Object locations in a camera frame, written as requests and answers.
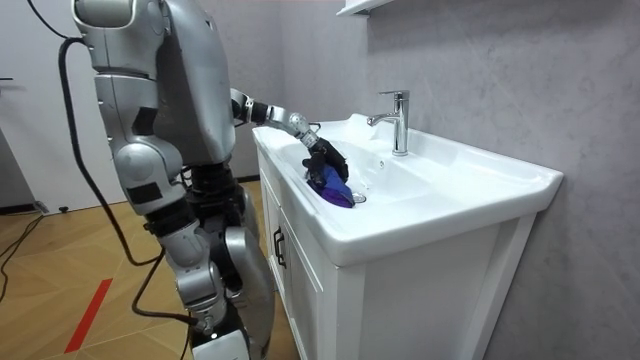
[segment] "gray wall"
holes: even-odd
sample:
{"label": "gray wall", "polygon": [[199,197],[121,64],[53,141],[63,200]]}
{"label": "gray wall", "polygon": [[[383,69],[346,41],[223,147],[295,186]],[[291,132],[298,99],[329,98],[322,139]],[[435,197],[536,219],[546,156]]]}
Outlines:
{"label": "gray wall", "polygon": [[287,106],[344,119],[409,89],[411,127],[566,174],[486,359],[640,359],[639,2],[281,6]]}
{"label": "gray wall", "polygon": [[[231,86],[263,102],[282,104],[282,30],[277,2],[200,0],[222,36]],[[247,124],[236,131],[231,168],[236,177],[257,175],[258,156]]]}
{"label": "gray wall", "polygon": [[33,195],[0,130],[0,207],[32,204]]}

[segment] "black glove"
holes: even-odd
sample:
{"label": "black glove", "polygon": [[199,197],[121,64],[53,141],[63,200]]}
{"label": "black glove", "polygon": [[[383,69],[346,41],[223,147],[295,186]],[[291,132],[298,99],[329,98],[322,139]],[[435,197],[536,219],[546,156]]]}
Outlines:
{"label": "black glove", "polygon": [[302,160],[302,165],[309,170],[309,178],[317,187],[326,185],[324,166],[329,165],[336,170],[343,182],[349,180],[349,166],[345,158],[327,140],[320,138],[309,149],[311,158]]}

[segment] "blue cloth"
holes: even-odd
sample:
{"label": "blue cloth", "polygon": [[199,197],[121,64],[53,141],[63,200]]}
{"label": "blue cloth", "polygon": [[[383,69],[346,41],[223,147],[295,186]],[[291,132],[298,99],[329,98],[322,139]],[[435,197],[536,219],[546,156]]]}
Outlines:
{"label": "blue cloth", "polygon": [[352,208],[355,205],[353,194],[351,189],[342,181],[338,172],[333,167],[325,165],[323,175],[327,182],[323,188],[316,186],[311,180],[307,180],[307,184],[328,202],[336,206]]}

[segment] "faucet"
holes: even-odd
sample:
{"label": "faucet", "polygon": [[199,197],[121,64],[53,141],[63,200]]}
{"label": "faucet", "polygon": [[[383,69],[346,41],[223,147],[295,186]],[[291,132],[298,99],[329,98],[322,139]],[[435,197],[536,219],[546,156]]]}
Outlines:
{"label": "faucet", "polygon": [[393,112],[369,116],[367,125],[376,126],[381,121],[388,121],[394,124],[393,155],[405,156],[407,150],[407,136],[409,134],[409,90],[383,91],[379,94],[393,94]]}

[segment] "drain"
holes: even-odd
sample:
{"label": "drain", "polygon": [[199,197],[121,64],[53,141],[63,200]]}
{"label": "drain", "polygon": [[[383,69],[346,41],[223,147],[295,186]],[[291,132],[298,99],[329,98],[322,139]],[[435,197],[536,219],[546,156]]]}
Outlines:
{"label": "drain", "polygon": [[360,193],[353,193],[353,201],[355,201],[356,204],[362,204],[367,201],[367,197]]}

